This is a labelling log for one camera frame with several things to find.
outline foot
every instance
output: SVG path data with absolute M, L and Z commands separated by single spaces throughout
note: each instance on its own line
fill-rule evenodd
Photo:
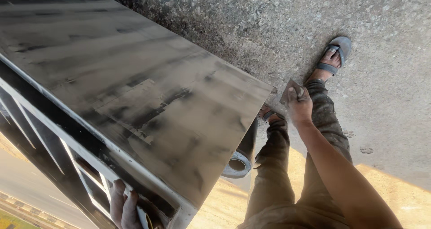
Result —
M 265 104 L 264 105 L 262 105 L 262 107 L 260 108 L 260 110 L 259 110 L 259 117 L 260 118 L 263 118 L 263 116 L 265 116 L 265 114 L 267 114 L 269 111 L 271 111 L 271 108 L 270 107 L 268 107 L 268 106 L 266 106 Z M 280 119 L 280 120 L 284 120 L 284 119 L 282 119 L 281 117 L 278 117 L 276 114 L 273 114 L 273 115 L 271 115 L 271 116 L 269 116 L 269 118 L 266 120 L 268 123 L 271 123 L 272 121 L 274 121 L 274 120 L 278 120 L 278 119 Z
M 334 49 L 329 49 L 328 51 L 326 51 L 325 55 L 322 57 L 322 59 L 320 59 L 319 62 L 329 64 L 338 69 L 341 67 L 340 53 Z M 326 81 L 332 76 L 332 73 L 329 71 L 315 69 L 313 74 L 311 74 L 311 76 L 305 83 L 314 79 L 321 79 L 323 81 Z

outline concrete floor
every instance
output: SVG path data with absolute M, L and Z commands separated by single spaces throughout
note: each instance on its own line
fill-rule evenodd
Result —
M 325 45 L 348 36 L 352 52 L 327 88 L 353 131 L 354 163 L 431 189 L 431 0 L 117 1 L 273 85 L 280 112 L 289 78 L 304 81 Z

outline dusty pants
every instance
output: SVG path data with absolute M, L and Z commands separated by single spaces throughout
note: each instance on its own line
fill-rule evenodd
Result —
M 335 116 L 334 103 L 326 95 L 325 82 L 312 80 L 305 85 L 313 102 L 312 121 L 322 135 L 346 159 L 352 162 L 348 139 Z M 256 156 L 257 176 L 247 207 L 246 221 L 265 208 L 277 204 L 294 204 L 295 194 L 287 174 L 289 137 L 287 122 L 276 120 L 267 129 L 268 141 Z M 304 188 L 295 206 L 325 211 L 343 217 L 323 184 L 316 166 L 307 154 Z

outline hand holding sandpaper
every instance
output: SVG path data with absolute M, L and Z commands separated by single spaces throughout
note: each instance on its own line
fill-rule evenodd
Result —
M 286 89 L 284 89 L 280 103 L 288 109 L 290 119 L 295 127 L 304 122 L 312 122 L 313 102 L 308 90 L 292 79 L 289 80 Z

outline hand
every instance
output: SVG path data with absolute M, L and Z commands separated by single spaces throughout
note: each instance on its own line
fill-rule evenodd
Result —
M 313 109 L 313 102 L 308 90 L 304 87 L 297 89 L 300 89 L 299 94 L 293 87 L 288 89 L 288 112 L 296 128 L 301 124 L 312 124 L 311 112 Z
M 121 180 L 114 181 L 111 189 L 111 218 L 119 229 L 142 229 L 141 221 L 137 215 L 136 203 L 138 195 L 130 191 L 124 194 L 126 186 Z

